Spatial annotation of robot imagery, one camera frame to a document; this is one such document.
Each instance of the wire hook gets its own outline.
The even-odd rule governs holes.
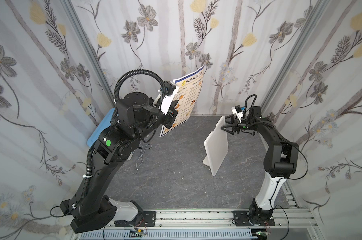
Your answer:
[[[141,149],[141,151],[140,151],[140,156],[139,156],[138,159],[136,160],[136,168],[135,168],[136,172],[135,172],[134,174],[137,174],[138,169],[140,168],[141,164],[144,162],[144,161],[143,161],[143,155],[144,155],[146,149],[151,149],[151,148],[152,148],[152,145],[151,145],[150,143],[146,144],[145,147],[144,147],[144,145],[143,145],[142,143],[140,143],[140,145],[141,145],[141,147],[138,147],[139,149]]]

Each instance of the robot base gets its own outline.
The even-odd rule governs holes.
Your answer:
[[[135,201],[131,200],[130,202],[133,203],[138,209],[137,215],[130,222],[123,220],[114,221],[114,225],[116,227],[154,227],[156,223],[156,212],[144,211]]]
[[[249,211],[233,211],[233,216],[237,227],[266,226],[265,222],[268,223],[268,226],[274,226],[272,213],[273,210],[258,208],[253,199]]]

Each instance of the yellow flower pattern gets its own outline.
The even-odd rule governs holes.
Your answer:
[[[190,5],[190,8],[195,13],[202,13],[206,7],[206,0],[194,0]]]
[[[242,41],[242,46],[249,47],[252,46],[255,42],[257,42],[255,35],[253,33],[248,33],[245,36],[244,41]]]
[[[217,27],[218,26],[218,23],[219,23],[219,21],[217,20],[217,19],[215,19],[215,18],[212,18],[211,20],[210,20],[210,28],[215,28],[215,27]]]
[[[85,98],[83,103],[82,103],[82,106],[84,108],[86,108],[88,105],[90,105],[92,103],[92,98]]]
[[[351,19],[351,28],[355,31],[362,30],[362,13],[357,14]]]
[[[362,57],[362,44],[354,51],[353,57],[354,58]]]
[[[18,218],[18,213],[12,214],[10,218],[16,220]]]
[[[291,103],[292,107],[295,108],[295,107],[297,107],[297,97],[295,95],[291,94],[289,96],[289,98],[285,100],[284,103],[285,103],[285,105],[288,105],[289,103]]]
[[[62,33],[62,35],[66,36],[66,27],[63,24],[57,24],[59,31]]]
[[[46,17],[37,2],[32,1],[30,6],[30,19],[36,24],[45,24]]]
[[[107,36],[103,35],[102,33],[99,33],[97,34],[97,42],[100,47],[105,48],[110,45],[111,39],[109,39]]]

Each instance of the mounting plate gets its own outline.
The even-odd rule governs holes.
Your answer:
[[[144,221],[137,227],[154,227],[156,223],[156,212],[155,211],[144,211]],[[116,227],[131,227],[129,222],[115,223]]]
[[[248,213],[249,211],[233,211],[234,222],[236,223],[236,227],[253,227],[249,220],[248,220]],[[267,221],[269,226],[274,226],[275,221],[270,219]]]

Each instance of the floral wallpaper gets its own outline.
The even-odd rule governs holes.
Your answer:
[[[308,159],[300,206],[326,239],[362,239],[362,0],[328,4],[265,113]]]
[[[77,190],[112,106],[80,46],[59,2],[0,1],[0,239],[71,237],[49,210]]]
[[[273,83],[316,1],[293,0],[72,0],[111,89],[122,74],[148,69],[164,80],[204,63],[195,114],[230,114]],[[125,95],[157,96],[145,76],[122,85]]]

